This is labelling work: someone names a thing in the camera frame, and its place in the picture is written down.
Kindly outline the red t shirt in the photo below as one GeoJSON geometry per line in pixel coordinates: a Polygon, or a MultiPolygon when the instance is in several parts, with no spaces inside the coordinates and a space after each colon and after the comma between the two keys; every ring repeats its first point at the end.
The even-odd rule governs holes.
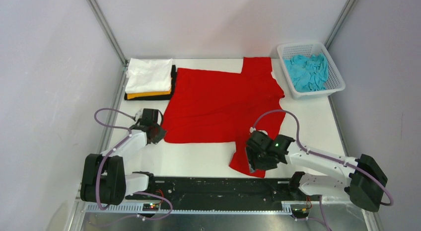
{"type": "Polygon", "coordinates": [[[246,141],[255,127],[275,138],[285,118],[284,91],[269,57],[244,58],[240,73],[179,68],[164,112],[165,141],[173,144],[235,142],[230,168],[250,175],[246,141]]]}

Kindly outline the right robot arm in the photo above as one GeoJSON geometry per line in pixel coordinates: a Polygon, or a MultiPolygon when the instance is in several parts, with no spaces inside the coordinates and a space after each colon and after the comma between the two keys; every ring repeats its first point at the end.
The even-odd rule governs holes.
{"type": "Polygon", "coordinates": [[[253,131],[246,142],[250,172],[277,168],[278,164],[295,165],[319,172],[319,175],[297,171],[289,182],[291,198],[321,195],[349,200],[357,207],[378,212],[384,205],[387,176],[375,159],[362,154],[359,158],[334,155],[304,146],[294,138],[277,135],[274,139],[253,131]]]}

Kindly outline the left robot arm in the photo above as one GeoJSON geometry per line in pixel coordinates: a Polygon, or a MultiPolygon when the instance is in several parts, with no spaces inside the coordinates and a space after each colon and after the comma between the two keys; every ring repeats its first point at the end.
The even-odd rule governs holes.
{"type": "Polygon", "coordinates": [[[151,144],[158,144],[166,135],[163,113],[158,109],[144,108],[130,116],[130,127],[121,127],[125,136],[113,147],[99,154],[89,154],[84,162],[80,185],[80,198],[95,202],[99,209],[119,205],[127,196],[139,193],[144,199],[156,195],[157,187],[150,172],[125,169],[136,152],[151,144]]]}

